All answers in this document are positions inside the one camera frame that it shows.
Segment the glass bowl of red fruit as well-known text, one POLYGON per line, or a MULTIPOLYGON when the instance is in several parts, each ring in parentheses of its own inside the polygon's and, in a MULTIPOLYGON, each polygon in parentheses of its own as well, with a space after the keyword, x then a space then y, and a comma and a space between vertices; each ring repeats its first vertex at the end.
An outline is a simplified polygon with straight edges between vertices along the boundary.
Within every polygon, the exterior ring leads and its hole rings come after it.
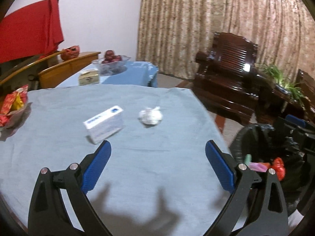
POLYGON ((107 50, 103 59, 93 60, 92 64, 98 69, 101 76, 111 76, 126 71, 125 65, 129 60, 129 56, 116 55, 113 50, 107 50))

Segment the beige tissue box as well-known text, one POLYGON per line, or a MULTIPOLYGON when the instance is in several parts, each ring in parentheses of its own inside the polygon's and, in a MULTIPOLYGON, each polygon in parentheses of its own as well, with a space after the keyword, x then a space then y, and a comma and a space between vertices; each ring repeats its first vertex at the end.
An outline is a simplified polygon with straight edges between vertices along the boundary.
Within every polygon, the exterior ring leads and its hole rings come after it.
POLYGON ((80 72, 78 77, 79 86, 99 84, 100 76, 98 69, 88 69, 80 72))

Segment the grey blue tablecloth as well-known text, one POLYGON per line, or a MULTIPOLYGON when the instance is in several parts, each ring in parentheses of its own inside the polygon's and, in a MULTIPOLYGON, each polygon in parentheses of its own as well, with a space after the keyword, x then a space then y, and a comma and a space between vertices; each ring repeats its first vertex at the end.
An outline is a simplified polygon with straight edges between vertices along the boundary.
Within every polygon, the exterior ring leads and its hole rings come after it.
POLYGON ((103 141, 112 153, 87 196, 113 235, 203 235, 229 193, 205 154, 213 140, 228 151, 214 120, 185 88, 87 85, 28 94, 26 118, 1 134, 1 194, 27 225, 35 182, 42 168, 66 169, 103 141), (88 121, 122 109, 119 130, 88 121))

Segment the green potted plant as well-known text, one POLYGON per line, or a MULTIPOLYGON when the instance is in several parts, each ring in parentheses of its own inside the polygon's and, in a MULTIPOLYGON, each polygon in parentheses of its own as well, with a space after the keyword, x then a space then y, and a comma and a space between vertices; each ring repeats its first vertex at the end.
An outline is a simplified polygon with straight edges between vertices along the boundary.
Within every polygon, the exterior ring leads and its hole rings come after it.
POLYGON ((268 76, 271 76, 278 86, 289 92, 289 96, 292 101, 297 102, 301 107, 304 108, 302 99, 305 96, 302 93, 301 88, 297 87, 297 84, 293 84, 290 79, 284 75, 284 72, 281 69, 279 69, 275 64, 262 63, 256 65, 262 72, 268 76))

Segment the dark wooden side table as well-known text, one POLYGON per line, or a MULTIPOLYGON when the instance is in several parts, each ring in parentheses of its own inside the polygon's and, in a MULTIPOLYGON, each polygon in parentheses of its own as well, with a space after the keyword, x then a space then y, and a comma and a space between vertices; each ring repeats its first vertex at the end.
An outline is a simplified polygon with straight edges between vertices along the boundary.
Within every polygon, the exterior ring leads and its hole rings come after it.
POLYGON ((314 79, 304 78, 298 86, 303 96, 300 101, 293 101, 289 95, 278 88, 270 91, 264 89, 259 95, 255 109, 256 120, 262 124, 273 124, 278 117, 285 118, 291 114, 299 119, 314 123, 314 79))

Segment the black lined trash bin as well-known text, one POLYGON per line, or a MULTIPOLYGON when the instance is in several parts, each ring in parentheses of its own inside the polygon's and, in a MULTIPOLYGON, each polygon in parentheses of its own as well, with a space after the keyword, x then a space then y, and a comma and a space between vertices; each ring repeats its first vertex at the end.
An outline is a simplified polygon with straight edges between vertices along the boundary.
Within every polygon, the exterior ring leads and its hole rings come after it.
POLYGON ((269 124, 249 124, 236 134, 229 146, 236 162, 251 155, 252 162, 269 162, 281 158, 285 175, 280 181, 287 205, 288 215, 296 210, 301 194, 311 180, 311 164, 308 155, 288 136, 276 132, 269 124))

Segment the white paper ball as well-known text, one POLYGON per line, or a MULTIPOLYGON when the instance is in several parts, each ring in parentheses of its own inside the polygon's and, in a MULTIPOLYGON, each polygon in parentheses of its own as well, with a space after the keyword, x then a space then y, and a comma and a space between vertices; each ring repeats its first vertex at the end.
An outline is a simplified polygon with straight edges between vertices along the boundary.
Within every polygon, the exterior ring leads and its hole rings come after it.
POLYGON ((163 114, 160 111, 160 107, 145 108, 139 113, 138 119, 144 125, 155 126, 162 121, 163 114))

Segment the light blue table cover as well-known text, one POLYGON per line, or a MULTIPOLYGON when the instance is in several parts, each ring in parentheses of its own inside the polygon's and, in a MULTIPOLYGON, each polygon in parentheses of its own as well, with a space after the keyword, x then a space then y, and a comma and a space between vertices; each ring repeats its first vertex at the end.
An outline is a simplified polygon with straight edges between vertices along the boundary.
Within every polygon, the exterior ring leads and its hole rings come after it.
POLYGON ((158 87, 158 67, 145 61, 128 61, 120 74, 100 76, 100 84, 158 87))

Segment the white alcohol pads box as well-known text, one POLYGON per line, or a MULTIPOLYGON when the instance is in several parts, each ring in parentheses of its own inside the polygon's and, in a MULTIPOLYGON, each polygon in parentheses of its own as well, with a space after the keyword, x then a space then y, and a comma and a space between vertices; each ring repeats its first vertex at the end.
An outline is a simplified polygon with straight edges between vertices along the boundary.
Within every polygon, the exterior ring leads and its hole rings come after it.
POLYGON ((123 109, 115 105, 83 122, 93 144, 97 144, 124 128, 123 109))

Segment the bowl of red snack packets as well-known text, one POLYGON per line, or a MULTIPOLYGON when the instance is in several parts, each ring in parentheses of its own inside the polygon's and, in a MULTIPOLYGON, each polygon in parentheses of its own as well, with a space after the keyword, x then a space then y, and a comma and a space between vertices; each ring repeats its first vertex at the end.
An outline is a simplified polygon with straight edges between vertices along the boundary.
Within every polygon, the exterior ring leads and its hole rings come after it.
POLYGON ((8 94, 1 107, 1 129, 14 127, 21 119, 28 102, 28 85, 8 94))

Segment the beige patterned curtain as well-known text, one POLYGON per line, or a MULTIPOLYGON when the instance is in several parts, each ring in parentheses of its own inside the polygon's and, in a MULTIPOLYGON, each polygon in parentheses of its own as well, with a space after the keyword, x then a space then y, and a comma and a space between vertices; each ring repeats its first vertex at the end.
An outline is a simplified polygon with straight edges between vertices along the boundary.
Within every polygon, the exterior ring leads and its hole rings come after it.
POLYGON ((314 18, 302 0, 142 0, 137 60, 192 79, 195 55, 211 49, 216 32, 258 46, 257 63, 274 63, 294 79, 314 75, 314 18))

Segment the pink face mask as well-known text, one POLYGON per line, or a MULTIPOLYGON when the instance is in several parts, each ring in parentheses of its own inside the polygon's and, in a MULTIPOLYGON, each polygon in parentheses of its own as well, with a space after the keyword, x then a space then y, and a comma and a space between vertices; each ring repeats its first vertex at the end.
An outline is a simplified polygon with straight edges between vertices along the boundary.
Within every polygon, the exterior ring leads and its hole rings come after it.
POLYGON ((248 167, 252 171, 263 172, 263 173, 265 173, 269 169, 268 166, 261 164, 261 163, 258 163, 258 162, 250 162, 248 167))

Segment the mint green rubber glove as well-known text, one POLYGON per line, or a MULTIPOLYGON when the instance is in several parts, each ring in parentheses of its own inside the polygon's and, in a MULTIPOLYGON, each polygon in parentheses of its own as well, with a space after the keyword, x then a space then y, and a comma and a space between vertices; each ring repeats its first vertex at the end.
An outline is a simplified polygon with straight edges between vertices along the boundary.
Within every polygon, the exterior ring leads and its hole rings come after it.
POLYGON ((244 158, 244 164, 249 167, 251 163, 251 154, 246 154, 244 158))

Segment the red cloth cover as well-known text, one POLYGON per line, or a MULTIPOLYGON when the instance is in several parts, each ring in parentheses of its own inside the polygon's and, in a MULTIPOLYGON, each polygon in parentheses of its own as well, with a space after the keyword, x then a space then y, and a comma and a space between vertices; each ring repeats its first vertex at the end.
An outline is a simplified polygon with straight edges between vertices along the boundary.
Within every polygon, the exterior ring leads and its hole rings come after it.
POLYGON ((18 9, 1 21, 1 63, 49 55, 64 41, 59 0, 42 0, 18 9))

